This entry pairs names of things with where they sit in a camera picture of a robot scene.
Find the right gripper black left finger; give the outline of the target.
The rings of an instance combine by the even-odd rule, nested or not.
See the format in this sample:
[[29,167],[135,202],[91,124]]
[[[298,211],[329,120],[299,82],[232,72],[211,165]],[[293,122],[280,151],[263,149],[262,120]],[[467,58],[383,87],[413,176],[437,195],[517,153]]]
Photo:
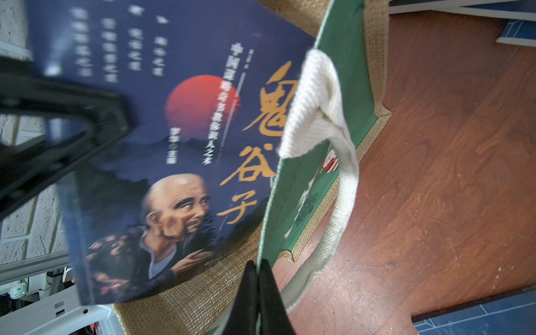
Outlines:
[[246,263],[224,335],[254,335],[258,317],[258,273],[255,263]]

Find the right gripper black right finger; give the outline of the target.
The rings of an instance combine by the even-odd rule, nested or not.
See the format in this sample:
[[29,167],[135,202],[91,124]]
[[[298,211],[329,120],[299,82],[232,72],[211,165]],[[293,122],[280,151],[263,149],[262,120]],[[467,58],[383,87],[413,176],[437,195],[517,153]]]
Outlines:
[[263,259],[258,272],[258,306],[260,312],[260,334],[296,335],[283,305],[272,268]]

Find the dark blue old man book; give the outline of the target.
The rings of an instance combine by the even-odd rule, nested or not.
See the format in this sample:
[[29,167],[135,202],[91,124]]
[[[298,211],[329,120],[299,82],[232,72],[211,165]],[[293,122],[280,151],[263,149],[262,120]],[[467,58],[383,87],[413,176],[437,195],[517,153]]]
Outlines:
[[133,131],[64,177],[80,301],[184,283],[261,223],[314,38],[257,1],[29,1],[36,70],[118,93]]

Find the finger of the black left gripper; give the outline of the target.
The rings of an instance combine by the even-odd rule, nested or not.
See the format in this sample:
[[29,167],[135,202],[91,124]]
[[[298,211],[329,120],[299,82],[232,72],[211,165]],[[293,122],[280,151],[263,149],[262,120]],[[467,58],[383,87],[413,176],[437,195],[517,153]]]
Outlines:
[[20,145],[1,145],[2,219],[134,128],[120,94],[38,79],[28,61],[8,57],[1,58],[1,113],[85,125],[61,140],[39,135]]

